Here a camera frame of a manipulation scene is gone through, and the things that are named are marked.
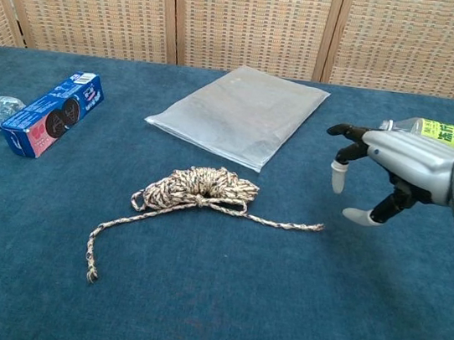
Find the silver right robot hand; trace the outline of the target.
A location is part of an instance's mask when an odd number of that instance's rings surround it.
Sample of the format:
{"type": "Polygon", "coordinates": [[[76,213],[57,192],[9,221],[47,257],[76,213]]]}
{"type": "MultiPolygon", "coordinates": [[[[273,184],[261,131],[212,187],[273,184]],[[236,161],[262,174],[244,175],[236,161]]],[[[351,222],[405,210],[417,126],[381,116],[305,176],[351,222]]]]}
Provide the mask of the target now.
{"type": "Polygon", "coordinates": [[[348,164],[369,157],[389,174],[394,191],[370,210],[345,208],[342,215],[364,227],[384,224],[415,203],[447,206],[454,163],[454,147],[429,137],[401,131],[384,131],[339,123],[328,128],[330,136],[344,136],[353,143],[337,152],[331,163],[332,189],[343,191],[348,164]]]}

